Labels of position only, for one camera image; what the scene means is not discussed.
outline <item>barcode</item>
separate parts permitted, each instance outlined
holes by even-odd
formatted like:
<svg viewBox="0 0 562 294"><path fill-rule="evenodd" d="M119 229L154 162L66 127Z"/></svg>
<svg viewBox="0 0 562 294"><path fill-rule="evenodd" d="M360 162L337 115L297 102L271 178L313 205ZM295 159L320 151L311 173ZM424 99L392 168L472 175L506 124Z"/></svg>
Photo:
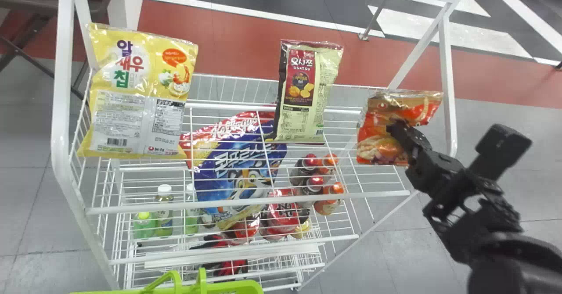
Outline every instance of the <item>barcode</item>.
<svg viewBox="0 0 562 294"><path fill-rule="evenodd" d="M107 144L113 146L127 146L126 138L107 138Z"/></svg>

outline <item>kellogg's logo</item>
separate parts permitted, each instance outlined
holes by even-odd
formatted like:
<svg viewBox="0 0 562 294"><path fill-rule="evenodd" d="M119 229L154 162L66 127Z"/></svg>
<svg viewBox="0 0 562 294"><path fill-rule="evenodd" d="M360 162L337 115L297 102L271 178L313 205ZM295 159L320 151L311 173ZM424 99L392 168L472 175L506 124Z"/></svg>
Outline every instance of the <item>kellogg's logo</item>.
<svg viewBox="0 0 562 294"><path fill-rule="evenodd" d="M257 118L237 118L234 120L227 120L225 123L220 122L216 126L213 126L211 134L214 138L225 138L232 134L243 133L246 131L253 132L257 130L258 122Z"/></svg>

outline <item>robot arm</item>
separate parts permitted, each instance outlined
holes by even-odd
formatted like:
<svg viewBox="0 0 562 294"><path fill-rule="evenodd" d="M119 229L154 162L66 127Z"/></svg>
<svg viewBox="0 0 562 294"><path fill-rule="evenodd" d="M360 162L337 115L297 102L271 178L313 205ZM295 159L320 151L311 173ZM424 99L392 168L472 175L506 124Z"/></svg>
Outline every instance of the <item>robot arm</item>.
<svg viewBox="0 0 562 294"><path fill-rule="evenodd" d="M528 138L494 124L476 146L478 157L465 168L432 150L427 138L404 122L387 131L409 154L408 180L431 198L424 216L451 257L470 266L469 294L562 293L562 253L522 236L520 216L496 183L530 147ZM465 205L472 196L480 196L478 210Z"/></svg>

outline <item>blue cereal bag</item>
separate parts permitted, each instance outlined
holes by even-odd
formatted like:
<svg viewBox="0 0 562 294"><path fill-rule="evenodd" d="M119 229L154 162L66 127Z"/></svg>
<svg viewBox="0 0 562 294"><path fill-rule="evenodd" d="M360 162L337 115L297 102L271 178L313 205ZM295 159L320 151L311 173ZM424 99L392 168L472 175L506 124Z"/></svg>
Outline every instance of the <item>blue cereal bag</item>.
<svg viewBox="0 0 562 294"><path fill-rule="evenodd" d="M273 119L273 112L242 112L199 129L193 135L181 136L180 145L194 172L198 201L268 196L271 182L275 181L277 169L287 154L286 144L263 142L262 135L273 131ZM217 226L225 230L262 208L261 204L253 204L205 208L204 211L212 214Z"/></svg>

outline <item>chip bag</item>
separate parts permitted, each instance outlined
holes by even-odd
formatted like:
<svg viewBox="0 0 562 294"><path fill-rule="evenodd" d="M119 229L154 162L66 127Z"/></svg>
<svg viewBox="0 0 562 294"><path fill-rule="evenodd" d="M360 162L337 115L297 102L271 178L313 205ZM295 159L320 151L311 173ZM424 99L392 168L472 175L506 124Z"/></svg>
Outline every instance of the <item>chip bag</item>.
<svg viewBox="0 0 562 294"><path fill-rule="evenodd" d="M275 142L324 143L324 108L338 75L343 47L330 42L281 40Z"/></svg>
<svg viewBox="0 0 562 294"><path fill-rule="evenodd" d="M267 197L277 168L287 154L287 145L263 141L261 130L269 134L272 126L272 112L248 111L193 134L183 134L180 144L188 157L187 165L193 170L197 200ZM258 213L263 206L224 206L204 211L212 214L218 228L226 230Z"/></svg>
<svg viewBox="0 0 562 294"><path fill-rule="evenodd" d="M380 90L367 100L357 124L357 162L408 165L408 156L386 126L402 120L427 125L443 100L436 91Z"/></svg>
<svg viewBox="0 0 562 294"><path fill-rule="evenodd" d="M198 46L104 24L89 28L100 70L92 76L92 122L78 155L186 158L179 138Z"/></svg>

